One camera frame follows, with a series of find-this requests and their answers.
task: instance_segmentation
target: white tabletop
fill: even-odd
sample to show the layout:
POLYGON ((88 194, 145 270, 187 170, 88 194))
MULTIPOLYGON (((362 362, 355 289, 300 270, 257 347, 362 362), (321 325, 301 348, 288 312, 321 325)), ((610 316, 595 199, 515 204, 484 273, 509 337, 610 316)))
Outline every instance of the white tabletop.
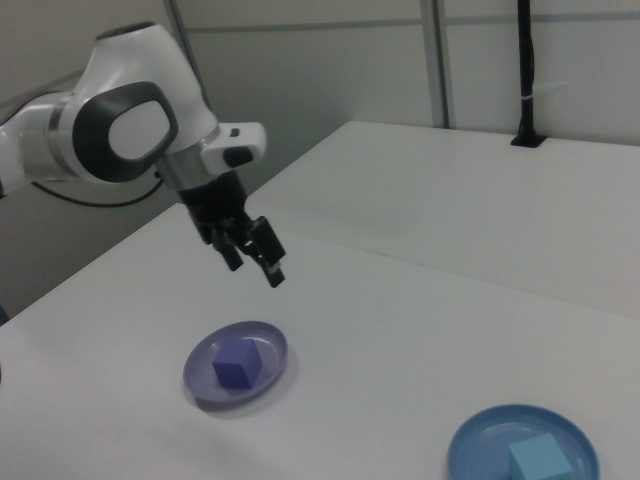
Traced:
POLYGON ((352 122, 250 198, 281 227, 640 318, 640 148, 352 122))
POLYGON ((178 205, 0 328, 0 478, 444 480, 460 424, 516 402, 576 422, 603 480, 635 478, 636 319, 274 223, 275 290, 229 273, 178 205), (201 410, 189 352, 248 319, 287 335, 283 377, 201 410))

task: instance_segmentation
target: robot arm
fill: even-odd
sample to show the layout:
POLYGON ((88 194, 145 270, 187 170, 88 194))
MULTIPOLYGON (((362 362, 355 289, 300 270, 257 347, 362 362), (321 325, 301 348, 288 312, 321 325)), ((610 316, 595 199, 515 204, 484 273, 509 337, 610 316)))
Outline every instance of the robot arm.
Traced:
POLYGON ((0 126, 0 197, 38 180, 120 183, 155 165, 229 268, 251 256, 275 287, 285 252, 264 217, 244 211, 236 167, 258 161, 258 123, 219 123, 164 28, 141 23, 97 38, 71 92, 40 96, 0 126))

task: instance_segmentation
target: blue plate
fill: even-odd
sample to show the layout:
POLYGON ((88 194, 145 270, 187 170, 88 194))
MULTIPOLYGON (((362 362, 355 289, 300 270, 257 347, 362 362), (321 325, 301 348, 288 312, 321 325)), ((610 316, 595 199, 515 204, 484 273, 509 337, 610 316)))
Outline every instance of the blue plate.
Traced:
POLYGON ((593 445, 575 424, 544 408, 503 405, 474 415, 449 445, 450 480, 508 480, 511 443, 551 433, 580 480, 599 480, 593 445))
POLYGON ((184 365, 183 378, 194 397, 213 404, 247 401, 269 388, 287 363, 287 339, 276 327, 265 322, 240 322, 216 330, 193 349, 184 365), (223 342, 229 339, 256 342, 262 370, 251 389, 223 388, 213 369, 213 359, 223 342))

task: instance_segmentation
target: black bracket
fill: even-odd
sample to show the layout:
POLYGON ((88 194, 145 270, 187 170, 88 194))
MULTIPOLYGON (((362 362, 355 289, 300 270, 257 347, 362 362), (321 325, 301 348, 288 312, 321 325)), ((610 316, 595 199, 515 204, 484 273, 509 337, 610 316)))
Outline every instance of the black bracket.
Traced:
POLYGON ((531 38, 530 0, 518 0, 518 32, 520 37, 520 103, 522 117, 518 135, 511 141, 517 147, 537 148, 547 138, 538 135, 533 126, 533 78, 535 55, 531 38))

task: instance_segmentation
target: purple cube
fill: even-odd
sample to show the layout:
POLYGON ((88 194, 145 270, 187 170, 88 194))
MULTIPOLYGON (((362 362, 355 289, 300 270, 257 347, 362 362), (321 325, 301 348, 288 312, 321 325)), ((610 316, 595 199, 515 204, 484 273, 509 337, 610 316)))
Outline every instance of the purple cube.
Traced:
POLYGON ((262 358, 253 340, 230 339, 218 350, 213 368, 223 388, 253 388, 262 369, 262 358))

